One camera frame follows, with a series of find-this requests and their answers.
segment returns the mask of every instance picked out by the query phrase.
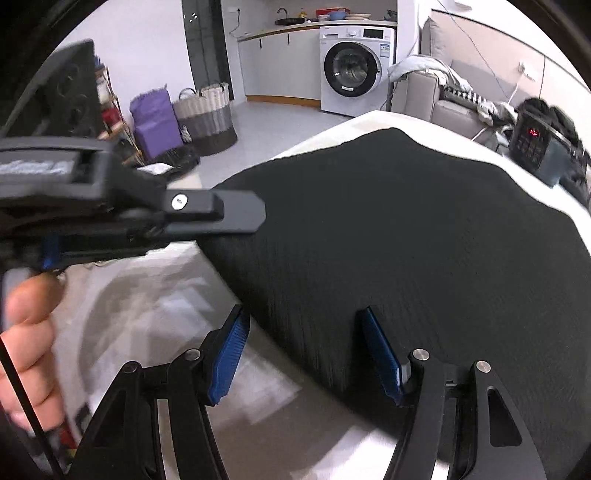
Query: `purple storage box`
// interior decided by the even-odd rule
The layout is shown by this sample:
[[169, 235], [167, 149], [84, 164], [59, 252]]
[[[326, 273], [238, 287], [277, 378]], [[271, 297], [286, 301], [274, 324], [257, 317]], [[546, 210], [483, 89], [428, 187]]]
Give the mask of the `purple storage box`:
[[177, 118], [166, 88], [142, 93], [131, 100], [135, 137], [147, 160], [183, 145]]

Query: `tile floor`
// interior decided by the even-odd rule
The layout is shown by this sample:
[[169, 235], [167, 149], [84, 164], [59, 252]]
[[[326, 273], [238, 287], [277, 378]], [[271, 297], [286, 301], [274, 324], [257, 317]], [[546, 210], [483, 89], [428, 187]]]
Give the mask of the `tile floor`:
[[349, 117], [309, 107], [245, 102], [232, 108], [232, 120], [238, 142], [221, 153], [203, 157], [196, 169], [198, 177], [189, 174], [182, 180], [183, 187], [190, 187], [191, 179], [200, 178], [204, 188], [211, 188], [245, 168], [346, 122]]

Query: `black tablecloth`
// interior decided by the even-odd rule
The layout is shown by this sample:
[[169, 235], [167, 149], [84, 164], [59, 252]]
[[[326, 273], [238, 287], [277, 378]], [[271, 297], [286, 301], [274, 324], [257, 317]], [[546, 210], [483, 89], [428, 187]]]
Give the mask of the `black tablecloth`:
[[258, 323], [329, 388], [351, 387], [366, 365], [353, 318], [377, 304], [407, 351], [493, 365], [550, 480], [584, 457], [591, 260], [568, 216], [500, 168], [397, 129], [261, 164], [220, 187], [258, 193], [267, 221], [201, 248]]

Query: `white table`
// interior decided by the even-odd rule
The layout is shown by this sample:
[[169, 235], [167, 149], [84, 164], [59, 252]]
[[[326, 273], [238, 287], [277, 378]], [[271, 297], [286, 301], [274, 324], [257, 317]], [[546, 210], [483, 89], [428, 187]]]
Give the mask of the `white table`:
[[[587, 248], [591, 246], [591, 218], [562, 188], [550, 189], [506, 158], [421, 120], [371, 112], [278, 156], [326, 148], [390, 127], [434, 150], [503, 168], [532, 197], [567, 212]], [[198, 346], [236, 302], [192, 243], [90, 271], [73, 267], [69, 273], [70, 290], [56, 312], [56, 354], [70, 415], [87, 397], [96, 407], [127, 360], [146, 367]], [[252, 325], [229, 395], [209, 411], [230, 479], [378, 480], [395, 446], [395, 439], [313, 383], [257, 325]], [[174, 458], [170, 438], [165, 435], [163, 441], [170, 480], [177, 478]], [[443, 478], [445, 470], [439, 470]]]

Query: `hand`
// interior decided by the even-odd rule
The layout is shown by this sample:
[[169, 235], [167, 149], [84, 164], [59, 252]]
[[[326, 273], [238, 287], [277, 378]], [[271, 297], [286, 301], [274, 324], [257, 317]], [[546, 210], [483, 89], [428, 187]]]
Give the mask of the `hand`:
[[[59, 281], [41, 274], [16, 287], [5, 305], [12, 326], [2, 333], [2, 340], [44, 430], [59, 427], [65, 418], [51, 353], [55, 330], [50, 317], [62, 295]], [[2, 367], [0, 403], [17, 425], [32, 430]]]

